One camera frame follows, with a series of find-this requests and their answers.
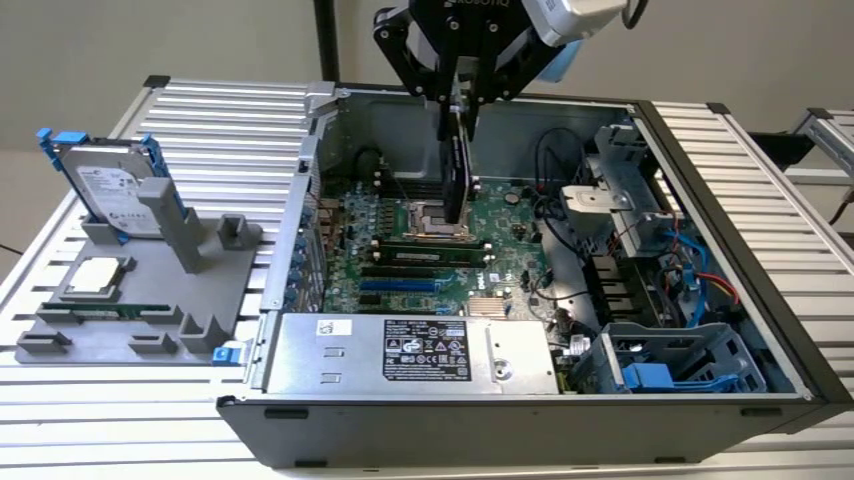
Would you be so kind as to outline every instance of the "white wall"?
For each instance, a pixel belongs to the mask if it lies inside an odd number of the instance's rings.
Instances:
[[[309,0],[0,0],[0,149],[106,134],[142,80],[320,76]]]
[[[371,37],[375,11],[399,1],[337,0],[344,80],[399,83]],[[635,31],[615,22],[564,82],[531,90],[719,101],[748,128],[783,129],[807,106],[854,106],[851,19],[851,0],[652,0]],[[25,246],[65,191],[34,130],[108,133],[152,73],[317,79],[311,0],[0,0],[0,211],[33,225],[0,229],[0,242]],[[822,192],[830,215],[838,192]],[[0,252],[0,276],[9,261]]]

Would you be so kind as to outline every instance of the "green circuit board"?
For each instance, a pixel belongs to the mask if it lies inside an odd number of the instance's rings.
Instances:
[[[515,204],[505,200],[519,200]],[[324,199],[340,205],[340,226],[327,248],[327,289],[323,310],[336,313],[400,312],[436,315],[467,314],[473,298],[503,298],[508,318],[547,316],[547,305],[529,306],[529,293],[520,287],[520,275],[527,270],[533,279],[544,271],[541,245],[532,241],[535,232],[531,204],[521,197],[521,187],[508,182],[485,181],[468,202],[465,243],[491,244],[484,268],[436,268],[432,272],[435,292],[363,292],[361,269],[375,265],[371,240],[411,242],[411,209],[420,200],[380,196],[360,183],[332,183]],[[361,295],[372,295],[371,304],[360,303]]]

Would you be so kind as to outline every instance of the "black pole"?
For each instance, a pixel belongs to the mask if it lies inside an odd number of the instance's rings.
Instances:
[[[337,66],[337,32],[335,30],[335,0],[315,0],[315,23],[317,25],[317,49],[320,72],[324,81],[340,82]]]

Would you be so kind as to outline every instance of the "motherboard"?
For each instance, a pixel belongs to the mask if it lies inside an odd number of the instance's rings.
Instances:
[[[441,200],[397,186],[384,195],[365,182],[327,185],[323,311],[547,319],[552,305],[529,288],[545,259],[525,187],[483,181],[463,221],[445,224]]]

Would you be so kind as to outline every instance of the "hard drive label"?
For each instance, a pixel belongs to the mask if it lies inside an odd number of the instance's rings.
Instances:
[[[120,168],[77,167],[77,175],[109,224],[128,235],[158,235],[150,209],[136,198],[138,181]]]
[[[469,382],[465,322],[385,320],[383,376],[392,382]]]

